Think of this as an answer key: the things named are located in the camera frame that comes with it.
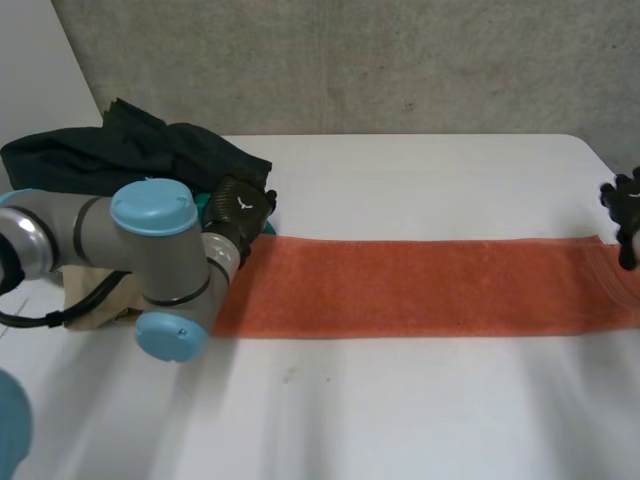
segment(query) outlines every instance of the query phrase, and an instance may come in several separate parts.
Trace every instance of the white table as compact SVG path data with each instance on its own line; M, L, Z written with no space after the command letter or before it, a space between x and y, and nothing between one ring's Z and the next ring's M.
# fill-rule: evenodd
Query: white table
M613 241L598 202L612 174L572 137L232 140L274 162L283 235ZM62 305L43 282L0 305L27 297L27 315ZM21 480L640 478L639 365L637 331L216 339L187 365L147 356L124 327L0 343L36 416Z

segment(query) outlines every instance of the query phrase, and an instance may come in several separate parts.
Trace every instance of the black fabric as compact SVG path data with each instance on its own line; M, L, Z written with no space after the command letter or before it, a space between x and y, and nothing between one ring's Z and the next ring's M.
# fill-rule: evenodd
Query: black fabric
M188 123L164 121L118 99L101 128L65 128L0 149L11 185L112 196L148 177L172 178L194 194L211 193L226 175L264 190L271 163Z

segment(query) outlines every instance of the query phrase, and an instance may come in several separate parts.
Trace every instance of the orange cloth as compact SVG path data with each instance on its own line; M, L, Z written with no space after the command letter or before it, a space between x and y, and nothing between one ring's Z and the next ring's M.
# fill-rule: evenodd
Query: orange cloth
M597 237L262 236L214 331L256 338L571 335L640 324L640 277Z

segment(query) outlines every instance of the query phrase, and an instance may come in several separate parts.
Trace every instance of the tan fabric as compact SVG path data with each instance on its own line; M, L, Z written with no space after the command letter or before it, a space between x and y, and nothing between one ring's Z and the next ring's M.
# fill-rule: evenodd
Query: tan fabric
M67 266L62 269L64 308L85 298L112 270ZM73 322L72 330L92 330L112 321L133 321L146 308L135 275L127 275L102 304Z

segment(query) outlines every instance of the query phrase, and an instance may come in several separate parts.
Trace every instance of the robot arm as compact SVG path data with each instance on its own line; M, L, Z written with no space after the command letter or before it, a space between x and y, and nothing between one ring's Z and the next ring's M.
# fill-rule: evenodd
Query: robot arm
M613 185L602 185L600 202L620 227L616 235L620 242L618 263L625 270L634 270L640 259L640 167L633 171L633 179L616 175Z
M135 182L113 198L11 192L0 199L0 294L62 265L133 272L148 307L138 344L162 360L188 361L274 206L275 193L227 177L201 231L191 192L174 180Z

